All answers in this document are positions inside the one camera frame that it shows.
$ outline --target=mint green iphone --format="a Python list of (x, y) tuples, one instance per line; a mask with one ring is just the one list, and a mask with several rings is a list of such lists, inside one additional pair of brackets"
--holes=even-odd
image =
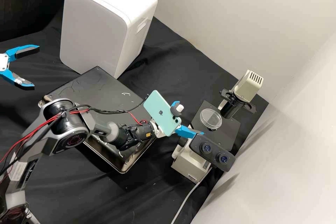
[(166, 136), (173, 134), (181, 124), (181, 118), (174, 117), (170, 112), (170, 105), (157, 90), (150, 94), (143, 106)]

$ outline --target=white plastic container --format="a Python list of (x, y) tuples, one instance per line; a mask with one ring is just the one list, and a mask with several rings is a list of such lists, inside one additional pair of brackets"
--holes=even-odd
[(139, 55), (158, 0), (65, 0), (61, 61), (118, 78)]

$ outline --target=black cable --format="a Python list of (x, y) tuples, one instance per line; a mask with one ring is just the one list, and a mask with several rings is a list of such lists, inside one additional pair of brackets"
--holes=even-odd
[[(38, 141), (40, 141), (46, 134), (47, 134), (47, 132), (51, 129), (51, 127), (56, 123), (56, 122), (58, 122), (60, 119), (62, 118), (62, 114), (60, 114), (51, 124), (49, 124), (45, 129), (44, 129), (44, 131), (36, 138), (36, 140), (33, 142), (33, 143), (31, 143), (29, 146), (31, 146), (31, 145), (33, 145), (34, 143), (36, 143), (36, 142), (38, 142)], [(1, 171), (0, 171), (0, 176), (2, 175), (2, 174), (4, 174), (4, 172), (9, 168), (9, 167), (11, 167), (14, 163), (16, 163), (20, 158), (22, 158), (23, 157), (23, 155), (25, 154), (26, 152), (23, 152), (20, 156), (16, 156), (15, 157), (15, 159), (9, 164), (9, 165), (7, 165), (4, 169), (2, 169)]]
[(71, 109), (69, 109), (68, 111), (73, 111), (73, 110), (78, 109), (78, 108), (80, 108), (80, 107), (88, 107), (88, 108), (91, 108), (91, 106), (88, 105), (88, 104), (82, 104), (82, 105), (74, 106), (74, 107), (72, 107)]
[[(75, 109), (77, 109), (77, 108), (79, 108), (79, 107), (88, 107), (89, 110), (93, 110), (93, 111), (95, 111), (95, 112), (97, 112), (97, 113), (100, 113), (100, 114), (122, 114), (122, 113), (127, 113), (127, 112), (130, 112), (130, 111), (136, 109), (136, 108), (139, 107), (142, 103), (144, 103), (144, 101), (145, 101), (147, 98), (148, 98), (148, 94), (147, 94), (147, 96), (145, 97), (145, 99), (142, 100), (142, 102), (140, 102), (138, 105), (136, 105), (135, 107), (133, 107), (133, 108), (131, 108), (131, 109), (129, 109), (129, 110), (114, 110), (114, 111), (99, 110), (99, 109), (97, 109), (97, 108), (92, 108), (92, 107), (91, 107), (90, 105), (88, 105), (88, 104), (82, 104), (82, 105), (74, 106), (74, 107), (72, 107), (72, 108), (66, 110), (65, 113), (70, 112), (70, 111), (73, 111), (73, 110), (75, 110)], [(43, 132), (42, 132), (42, 133), (35, 139), (35, 141), (34, 141), (33, 143), (30, 143), (30, 144), (26, 147), (25, 150), (28, 150), (29, 147), (32, 146), (34, 143), (39, 142), (39, 141), (40, 141), (40, 140), (47, 134), (47, 132), (51, 129), (51, 127), (52, 127), (56, 122), (58, 122), (58, 121), (62, 118), (62, 114), (60, 114), (60, 115), (59, 115), (59, 116), (58, 116), (58, 117), (57, 117), (51, 124), (49, 124), (49, 125), (44, 129), (44, 131), (43, 131)], [(4, 164), (3, 164), (3, 167), (2, 167), (2, 169), (1, 169), (1, 171), (0, 171), (0, 176), (1, 176), (2, 174), (4, 174), (4, 172), (5, 172), (9, 167), (11, 167), (15, 162), (17, 162), (20, 158), (22, 158), (23, 155), (24, 155), (25, 153), (26, 153), (26, 151), (23, 152), (20, 156), (16, 156), (15, 159), (14, 159), (9, 165), (7, 165), (7, 166), (4, 168), (4, 166), (5, 166), (5, 164), (6, 164), (6, 160), (7, 160), (8, 156), (9, 156), (9, 154), (8, 154), (7, 157), (6, 157), (6, 159), (5, 159), (5, 162), (4, 162)]]
[(144, 101), (148, 98), (148, 95), (146, 96), (146, 98), (144, 100), (142, 100), (142, 102), (140, 102), (138, 105), (136, 105), (135, 107), (129, 109), (129, 110), (113, 110), (113, 111), (109, 111), (109, 110), (100, 110), (98, 108), (94, 108), (94, 107), (89, 107), (89, 110), (95, 111), (99, 114), (123, 114), (123, 113), (127, 113), (130, 112), (134, 109), (136, 109), (137, 107), (139, 107), (142, 103), (144, 103)]

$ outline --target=power cord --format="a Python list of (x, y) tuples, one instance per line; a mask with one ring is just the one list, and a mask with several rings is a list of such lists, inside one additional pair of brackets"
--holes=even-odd
[(180, 206), (180, 208), (178, 209), (177, 213), (175, 214), (174, 219), (171, 221), (170, 224), (174, 224), (177, 217), (179, 216), (182, 208), (184, 207), (185, 203), (187, 202), (189, 196), (193, 193), (193, 191), (195, 191), (195, 189), (200, 185), (200, 183), (203, 181), (203, 179), (208, 175), (208, 173), (211, 171), (212, 167), (209, 168), (209, 170), (206, 172), (206, 174), (203, 176), (203, 178), (201, 178), (201, 180), (191, 189), (191, 191), (187, 194), (186, 198), (184, 199), (184, 201), (182, 202), (182, 205)]

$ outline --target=label sticker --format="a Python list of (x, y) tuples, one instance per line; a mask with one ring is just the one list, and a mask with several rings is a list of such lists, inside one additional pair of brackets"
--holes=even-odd
[[(16, 153), (14, 152), (12, 158), (10, 159), (10, 163), (14, 161), (15, 157)], [(11, 167), (8, 167), (7, 173), (10, 180), (19, 181), (22, 174), (24, 173), (26, 166), (26, 162), (17, 161)]]

